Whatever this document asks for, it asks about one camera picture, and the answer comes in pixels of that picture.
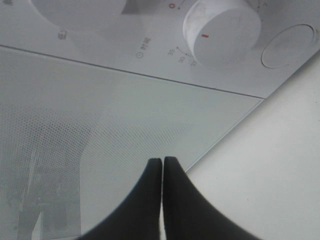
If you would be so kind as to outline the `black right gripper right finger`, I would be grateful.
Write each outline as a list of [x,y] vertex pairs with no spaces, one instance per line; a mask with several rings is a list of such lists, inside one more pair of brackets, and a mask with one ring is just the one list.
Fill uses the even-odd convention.
[[212,206],[172,156],[164,158],[163,217],[168,240],[258,239]]

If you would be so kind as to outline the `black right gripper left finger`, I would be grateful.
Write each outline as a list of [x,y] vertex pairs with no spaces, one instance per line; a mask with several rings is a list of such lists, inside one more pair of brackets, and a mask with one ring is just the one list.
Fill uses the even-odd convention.
[[122,203],[81,240],[159,240],[162,200],[160,158],[151,158]]

